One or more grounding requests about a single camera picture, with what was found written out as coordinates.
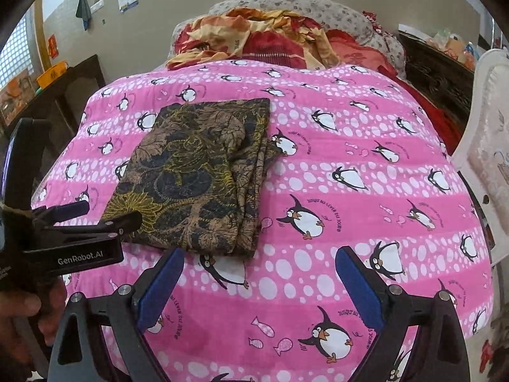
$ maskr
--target brown floral fabric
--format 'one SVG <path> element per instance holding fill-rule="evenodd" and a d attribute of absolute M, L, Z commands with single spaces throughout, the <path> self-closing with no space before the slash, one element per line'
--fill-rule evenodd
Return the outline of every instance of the brown floral fabric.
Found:
<path fill-rule="evenodd" d="M 252 257 L 260 187 L 279 149 L 268 99 L 173 104 L 134 150 L 103 219 L 138 210 L 134 242 Z"/>

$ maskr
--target pink blanket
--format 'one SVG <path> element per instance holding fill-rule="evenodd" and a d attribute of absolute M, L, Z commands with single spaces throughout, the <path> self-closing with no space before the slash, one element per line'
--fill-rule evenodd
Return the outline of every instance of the pink blanket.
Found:
<path fill-rule="evenodd" d="M 490 262 L 467 189 L 413 98 L 362 67 L 234 60 L 121 78 L 90 98 L 33 204 L 88 200 L 89 214 L 64 224 L 96 223 L 161 107 L 260 97 L 271 99 L 269 136 L 285 156 L 264 183 L 258 250 L 245 264 L 187 257 L 146 333 L 171 380 L 348 380 L 375 335 L 335 272 L 343 245 L 409 293 L 445 288 L 465 337 L 487 324 Z M 65 277 L 69 294 L 109 294 L 160 257 L 135 244 L 124 254 L 118 265 Z"/>

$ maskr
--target beige wall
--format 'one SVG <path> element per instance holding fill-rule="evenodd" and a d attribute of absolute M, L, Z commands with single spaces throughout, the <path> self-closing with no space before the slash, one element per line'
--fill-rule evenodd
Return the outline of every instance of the beige wall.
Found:
<path fill-rule="evenodd" d="M 142 73 L 162 64 L 169 50 L 174 26 L 205 14 L 222 0 L 138 0 L 139 5 L 120 13 L 117 0 L 104 0 L 92 14 L 93 25 L 83 30 L 75 17 L 78 0 L 65 0 L 45 21 L 48 38 L 55 33 L 59 56 L 74 65 L 97 53 L 106 82 Z M 479 14 L 465 0 L 334 0 L 358 11 L 373 11 L 380 23 L 397 30 L 407 24 L 433 35 L 448 27 L 463 38 L 477 42 Z"/>

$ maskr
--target hanging towel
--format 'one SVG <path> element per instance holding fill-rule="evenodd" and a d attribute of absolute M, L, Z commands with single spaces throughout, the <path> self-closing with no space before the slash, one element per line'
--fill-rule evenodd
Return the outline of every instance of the hanging towel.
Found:
<path fill-rule="evenodd" d="M 83 19 L 83 28 L 87 30 L 88 25 L 90 24 L 90 20 L 92 19 L 92 13 L 90 12 L 90 7 L 88 5 L 87 0 L 78 1 L 76 17 Z"/>

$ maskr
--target human hand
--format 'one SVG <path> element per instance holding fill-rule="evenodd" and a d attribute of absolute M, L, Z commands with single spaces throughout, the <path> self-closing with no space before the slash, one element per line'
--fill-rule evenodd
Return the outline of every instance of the human hand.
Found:
<path fill-rule="evenodd" d="M 52 345 L 65 309 L 67 290 L 62 278 L 55 281 L 49 291 L 49 312 L 41 316 L 39 330 L 48 346 Z M 12 318 L 16 316 L 35 316 L 41 309 L 41 300 L 35 294 L 23 291 L 0 292 L 0 344 L 14 359 L 21 363 L 31 361 L 24 340 L 16 333 Z"/>

